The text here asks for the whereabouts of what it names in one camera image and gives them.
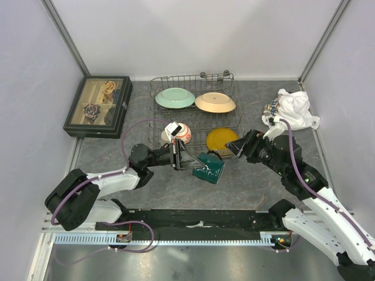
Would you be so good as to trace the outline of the yellow patterned plate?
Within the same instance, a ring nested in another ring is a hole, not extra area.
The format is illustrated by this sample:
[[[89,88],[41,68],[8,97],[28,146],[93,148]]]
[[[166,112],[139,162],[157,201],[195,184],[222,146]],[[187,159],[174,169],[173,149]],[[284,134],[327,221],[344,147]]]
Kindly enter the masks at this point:
[[[207,135],[206,145],[209,150],[217,151],[224,155],[230,153],[225,144],[238,139],[238,135],[233,130],[229,128],[216,128]]]

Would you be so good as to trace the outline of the red patterned small bowl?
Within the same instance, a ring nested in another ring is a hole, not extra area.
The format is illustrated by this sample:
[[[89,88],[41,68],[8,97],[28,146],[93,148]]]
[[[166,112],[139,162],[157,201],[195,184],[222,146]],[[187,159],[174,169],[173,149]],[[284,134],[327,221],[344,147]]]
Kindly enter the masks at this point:
[[[184,144],[189,143],[192,138],[192,132],[190,128],[186,124],[180,122],[179,126],[181,127],[181,130],[176,135],[176,139],[180,139],[184,142]]]

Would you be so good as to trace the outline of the dark green mug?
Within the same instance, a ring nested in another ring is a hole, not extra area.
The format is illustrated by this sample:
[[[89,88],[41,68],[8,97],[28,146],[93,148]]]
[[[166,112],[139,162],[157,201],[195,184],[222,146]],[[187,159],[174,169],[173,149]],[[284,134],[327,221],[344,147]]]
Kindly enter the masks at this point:
[[[204,166],[193,169],[192,176],[211,184],[217,184],[225,167],[225,163],[219,153],[213,150],[209,150],[207,153],[202,152],[198,159],[204,163]]]

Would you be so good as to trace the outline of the beige paper cup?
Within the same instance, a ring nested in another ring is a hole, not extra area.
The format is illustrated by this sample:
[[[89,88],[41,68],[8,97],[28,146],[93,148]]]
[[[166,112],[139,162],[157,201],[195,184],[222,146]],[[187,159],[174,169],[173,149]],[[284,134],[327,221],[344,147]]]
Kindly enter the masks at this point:
[[[162,131],[161,133],[161,139],[163,143],[170,143],[171,142],[171,136],[166,131]]]

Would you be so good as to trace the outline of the beige bird plate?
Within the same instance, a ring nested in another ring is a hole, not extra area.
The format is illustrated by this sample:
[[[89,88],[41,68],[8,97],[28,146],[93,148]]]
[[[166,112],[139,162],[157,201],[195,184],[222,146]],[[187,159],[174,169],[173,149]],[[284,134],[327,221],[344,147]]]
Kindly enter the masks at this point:
[[[236,103],[228,95],[219,92],[208,92],[198,96],[195,105],[211,113],[227,113],[236,108]]]

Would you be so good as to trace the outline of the mint green plate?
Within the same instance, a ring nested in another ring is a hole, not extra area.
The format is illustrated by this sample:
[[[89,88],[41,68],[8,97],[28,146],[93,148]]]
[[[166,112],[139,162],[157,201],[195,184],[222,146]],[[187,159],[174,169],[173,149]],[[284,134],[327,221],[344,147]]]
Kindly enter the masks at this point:
[[[195,96],[183,88],[167,88],[159,92],[155,101],[164,108],[179,109],[192,105],[195,102]]]

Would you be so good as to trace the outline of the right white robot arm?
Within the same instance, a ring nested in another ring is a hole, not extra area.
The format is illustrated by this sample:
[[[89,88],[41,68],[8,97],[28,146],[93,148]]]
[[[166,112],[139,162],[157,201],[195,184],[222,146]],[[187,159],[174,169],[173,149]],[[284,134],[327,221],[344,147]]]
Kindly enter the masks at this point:
[[[285,189],[325,224],[321,227],[289,201],[281,200],[268,211],[272,229],[286,228],[303,237],[334,263],[344,280],[374,280],[374,238],[343,206],[327,180],[304,162],[291,133],[270,140],[252,129],[225,146],[235,157],[273,170]]]

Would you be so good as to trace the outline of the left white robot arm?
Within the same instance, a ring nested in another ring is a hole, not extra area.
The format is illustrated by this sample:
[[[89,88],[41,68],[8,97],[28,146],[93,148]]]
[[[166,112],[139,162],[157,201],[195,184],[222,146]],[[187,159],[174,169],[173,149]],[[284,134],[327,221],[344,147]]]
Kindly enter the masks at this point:
[[[115,200],[105,201],[102,197],[146,186],[154,176],[150,167],[156,166],[171,166],[180,171],[203,168],[204,163],[191,155],[179,139],[159,149],[136,144],[131,149],[129,163],[121,169],[106,173],[70,171],[45,200],[52,213],[51,224],[72,231],[91,219],[108,222],[116,230],[126,228],[129,217],[124,209]]]

